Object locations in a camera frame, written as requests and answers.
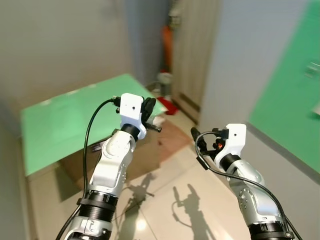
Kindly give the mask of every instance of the gray wall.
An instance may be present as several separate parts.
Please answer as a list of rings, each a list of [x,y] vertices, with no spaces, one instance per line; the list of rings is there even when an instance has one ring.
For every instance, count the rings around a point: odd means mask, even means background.
[[[306,0],[223,0],[199,128],[245,123],[302,16]],[[242,158],[269,189],[304,240],[320,239],[320,185],[289,154],[247,131]]]
[[[27,239],[18,152],[17,137],[0,120],[1,239]]]
[[[162,28],[170,0],[124,0],[134,73],[148,85],[157,80],[164,59]]]
[[[124,0],[0,1],[0,96],[22,108],[133,73]]]

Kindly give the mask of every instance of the cable connector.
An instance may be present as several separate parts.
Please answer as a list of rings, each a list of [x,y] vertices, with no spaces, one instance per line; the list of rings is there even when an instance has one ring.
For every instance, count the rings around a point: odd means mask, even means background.
[[[121,97],[113,96],[112,102],[113,102],[113,105],[115,105],[116,107],[120,107]]]
[[[229,138],[229,129],[219,129],[219,128],[213,128],[212,132],[214,132],[214,135],[217,138],[222,138],[222,139],[228,139]]]
[[[204,170],[208,170],[210,166],[208,165],[207,162],[203,161],[200,156],[197,156],[196,159],[198,162],[201,164],[201,166],[204,168]]]

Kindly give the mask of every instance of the black cable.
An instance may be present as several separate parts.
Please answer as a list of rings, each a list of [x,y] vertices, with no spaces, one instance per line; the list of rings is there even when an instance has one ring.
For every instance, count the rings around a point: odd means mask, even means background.
[[[298,240],[303,240],[302,237],[299,235],[298,231],[295,229],[294,225],[291,223],[291,221],[289,220],[289,218],[287,216],[285,216],[286,221],[288,222],[292,232],[294,233],[294,235],[296,236],[296,238]]]
[[[85,138],[84,138],[84,146],[83,146],[83,155],[82,155],[82,168],[83,168],[83,195],[82,198],[84,198],[86,196],[87,193],[87,188],[88,188],[88,175],[87,175],[87,148],[88,148],[88,140],[89,140],[89,133],[90,133],[90,129],[92,126],[92,123],[97,115],[97,113],[99,112],[99,110],[106,104],[113,102],[114,99],[108,99],[106,101],[104,101],[103,103],[101,103],[97,109],[94,111],[88,127],[86,129],[86,133],[85,133]]]
[[[86,133],[85,133],[85,138],[84,138],[84,147],[83,147],[83,155],[82,155],[82,168],[83,168],[83,194],[82,194],[82,198],[86,197],[86,193],[87,193],[87,188],[88,188],[88,175],[87,175],[87,148],[88,148],[88,140],[89,140],[89,133],[90,133],[90,129],[92,126],[92,123],[97,115],[97,113],[99,112],[99,110],[106,105],[107,103],[112,103],[114,102],[114,99],[108,99],[106,101],[104,101],[103,103],[101,103],[97,109],[94,111],[88,127],[86,129]],[[67,219],[67,221],[64,223],[64,225],[62,226],[61,230],[59,231],[58,235],[56,236],[55,240],[60,240],[62,235],[64,234],[65,230],[67,229],[68,225],[71,223],[71,221],[74,219],[74,217],[76,216],[76,214],[79,212],[81,205],[79,205],[74,212],[71,214],[71,216]]]
[[[73,211],[73,213],[70,215],[70,217],[67,219],[67,221],[62,226],[61,230],[59,231],[58,235],[56,236],[55,240],[60,240],[62,235],[64,234],[66,228],[71,223],[71,221],[74,219],[74,217],[77,215],[77,213],[80,210],[81,205],[77,206],[76,209]]]
[[[255,181],[252,181],[248,178],[245,178],[245,177],[241,177],[241,176],[235,176],[235,175],[231,175],[231,174],[228,174],[228,173],[224,173],[224,172],[220,172],[220,171],[217,171],[215,169],[213,169],[212,167],[210,167],[210,165],[208,164],[208,162],[205,160],[204,156],[201,154],[201,152],[199,151],[198,149],[198,141],[201,137],[205,136],[205,135],[210,135],[210,134],[217,134],[217,132],[213,132],[213,131],[206,131],[206,132],[203,132],[201,133],[197,138],[196,140],[194,141],[194,144],[195,144],[195,152],[196,154],[198,155],[198,157],[207,165],[208,169],[215,173],[215,174],[218,174],[218,175],[221,175],[221,176],[225,176],[225,177],[229,177],[229,178],[233,178],[233,179],[238,179],[238,180],[241,180],[241,181],[245,181],[247,183],[250,183],[250,184],[253,184],[259,188],[261,188],[262,190],[264,190],[271,198],[272,200],[274,201],[274,203],[276,204],[276,206],[278,207],[279,211],[280,211],[280,214],[281,214],[281,218],[282,218],[282,221],[283,221],[283,225],[284,225],[284,230],[286,232],[289,232],[289,228],[288,228],[288,222],[289,224],[292,225],[292,223],[290,221],[288,221],[288,217],[285,215],[285,212],[284,212],[284,209],[283,207],[281,206],[279,200],[276,198],[276,196],[268,189],[266,188],[265,186],[255,182]],[[297,236],[297,238],[299,240],[302,240],[302,238],[300,237],[300,235],[298,234],[297,230],[293,227],[291,227],[292,231],[294,232],[294,234]]]

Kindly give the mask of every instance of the tiled floor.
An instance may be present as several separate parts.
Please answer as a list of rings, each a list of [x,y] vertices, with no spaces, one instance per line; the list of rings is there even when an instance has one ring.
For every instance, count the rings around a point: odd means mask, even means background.
[[[193,123],[181,112],[168,119],[188,132]],[[40,240],[55,239],[81,192],[58,165],[29,180]],[[187,146],[161,168],[126,184],[113,220],[111,240],[247,240],[248,229],[236,198],[204,171]]]

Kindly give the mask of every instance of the cardboard box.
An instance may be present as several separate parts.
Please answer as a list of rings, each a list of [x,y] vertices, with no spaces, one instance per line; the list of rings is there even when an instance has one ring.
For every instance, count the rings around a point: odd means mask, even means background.
[[[98,160],[100,151],[91,152],[88,148],[87,151],[87,174],[88,181],[94,172],[96,162]],[[77,151],[60,160],[62,168],[75,182],[75,184],[83,189],[83,150]],[[149,173],[160,167],[159,159],[159,146],[158,146],[158,133],[149,130],[146,137],[139,140],[136,144],[135,151],[133,152],[133,159],[128,166],[126,172],[127,181],[138,178],[146,173]]]

